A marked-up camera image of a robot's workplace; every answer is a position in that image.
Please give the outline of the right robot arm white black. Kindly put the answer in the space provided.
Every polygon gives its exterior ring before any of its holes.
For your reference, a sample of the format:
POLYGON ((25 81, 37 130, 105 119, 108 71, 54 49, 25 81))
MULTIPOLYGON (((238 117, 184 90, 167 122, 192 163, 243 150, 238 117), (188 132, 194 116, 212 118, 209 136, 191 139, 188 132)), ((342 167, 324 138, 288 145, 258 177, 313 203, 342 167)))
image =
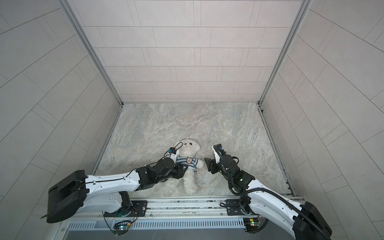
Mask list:
POLYGON ((240 170, 230 155, 219 161, 205 158, 208 171, 220 173, 228 181, 231 193, 239 196, 245 214, 262 215, 280 226, 296 240, 329 240, 332 229, 311 203, 301 204, 265 187, 259 180, 240 170))

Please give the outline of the blue white striped sweater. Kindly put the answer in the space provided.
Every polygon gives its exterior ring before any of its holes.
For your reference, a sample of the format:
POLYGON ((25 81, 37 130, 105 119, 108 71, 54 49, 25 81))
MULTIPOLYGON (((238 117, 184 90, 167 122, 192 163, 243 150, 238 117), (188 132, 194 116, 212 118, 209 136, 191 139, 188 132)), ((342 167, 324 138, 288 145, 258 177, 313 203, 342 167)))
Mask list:
POLYGON ((199 162, 200 160, 197 158, 179 155, 176 165, 188 166, 189 167, 188 169, 191 169, 197 172, 199 170, 199 162))

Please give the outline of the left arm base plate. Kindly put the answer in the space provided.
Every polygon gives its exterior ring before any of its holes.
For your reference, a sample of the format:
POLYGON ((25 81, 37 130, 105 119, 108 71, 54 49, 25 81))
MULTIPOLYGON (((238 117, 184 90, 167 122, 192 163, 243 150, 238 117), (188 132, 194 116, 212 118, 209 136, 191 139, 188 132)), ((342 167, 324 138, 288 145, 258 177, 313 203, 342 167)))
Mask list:
POLYGON ((106 218, 133 218, 144 217, 147 211, 148 201, 131 201, 131 207, 121 207, 114 213, 104 212, 106 218))

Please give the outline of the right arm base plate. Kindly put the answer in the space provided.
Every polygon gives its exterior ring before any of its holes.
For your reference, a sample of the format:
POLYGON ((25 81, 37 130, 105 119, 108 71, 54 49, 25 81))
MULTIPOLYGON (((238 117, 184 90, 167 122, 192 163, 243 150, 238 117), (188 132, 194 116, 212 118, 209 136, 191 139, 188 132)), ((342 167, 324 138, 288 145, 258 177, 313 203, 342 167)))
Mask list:
POLYGON ((224 200, 224 202, 220 203, 220 207, 224 208, 227 211, 228 216, 261 216, 260 214, 255 214, 252 211, 246 213, 245 208, 241 205, 239 199, 226 199, 224 200))

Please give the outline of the white teddy bear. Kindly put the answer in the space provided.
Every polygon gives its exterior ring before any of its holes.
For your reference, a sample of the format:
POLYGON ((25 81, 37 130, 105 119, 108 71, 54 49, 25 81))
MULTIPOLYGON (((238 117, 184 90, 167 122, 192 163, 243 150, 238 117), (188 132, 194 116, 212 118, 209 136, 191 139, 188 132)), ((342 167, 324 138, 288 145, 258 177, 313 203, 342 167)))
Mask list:
POLYGON ((195 195, 199 187, 195 180, 195 173, 202 169, 205 163, 196 158, 201 150, 200 145, 192 139, 184 139, 177 143, 175 150, 170 150, 166 157, 170 157, 176 165, 182 167, 184 173, 184 190, 187 195, 195 195))

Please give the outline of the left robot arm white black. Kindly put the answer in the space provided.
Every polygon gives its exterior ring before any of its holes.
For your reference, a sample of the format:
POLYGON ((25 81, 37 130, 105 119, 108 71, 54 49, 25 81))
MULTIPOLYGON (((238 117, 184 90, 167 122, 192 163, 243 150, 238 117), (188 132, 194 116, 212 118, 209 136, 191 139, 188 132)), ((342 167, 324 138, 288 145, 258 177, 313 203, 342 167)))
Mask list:
POLYGON ((170 178, 180 179, 188 166, 162 158, 154 166, 133 169, 129 173, 93 176, 78 170, 52 186, 48 191, 48 208, 44 216, 53 224, 84 212, 115 213, 130 209, 130 192, 152 188, 170 178))

